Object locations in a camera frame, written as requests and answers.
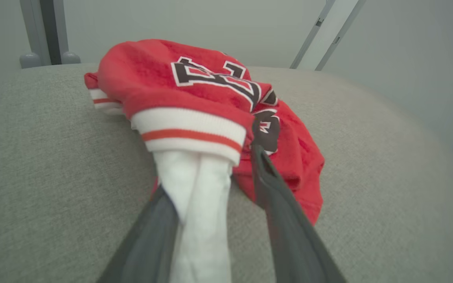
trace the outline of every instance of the gray fabric surface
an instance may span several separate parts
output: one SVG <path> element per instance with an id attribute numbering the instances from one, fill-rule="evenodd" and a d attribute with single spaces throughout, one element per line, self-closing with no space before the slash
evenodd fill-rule
<path id="1" fill-rule="evenodd" d="M 93 64 L 0 82 L 0 283 L 93 282 L 155 175 L 124 118 L 95 111 Z M 389 102 L 324 73 L 251 68 L 326 158 L 316 226 L 350 282 L 453 282 L 453 156 Z M 274 282 L 264 214 L 234 187 L 232 277 Z"/>

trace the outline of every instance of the red garment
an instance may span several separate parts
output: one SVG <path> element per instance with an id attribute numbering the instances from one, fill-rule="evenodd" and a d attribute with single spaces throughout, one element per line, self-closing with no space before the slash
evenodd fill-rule
<path id="1" fill-rule="evenodd" d="M 261 144 L 309 220 L 317 221 L 324 158 L 272 86 L 252 82 L 233 57 L 165 40 L 125 42 L 104 56 L 97 73 L 85 75 L 85 84 L 96 108 L 123 106 L 150 151 L 209 152 L 238 164 L 234 177 L 252 200 L 249 145 L 258 116 Z"/>

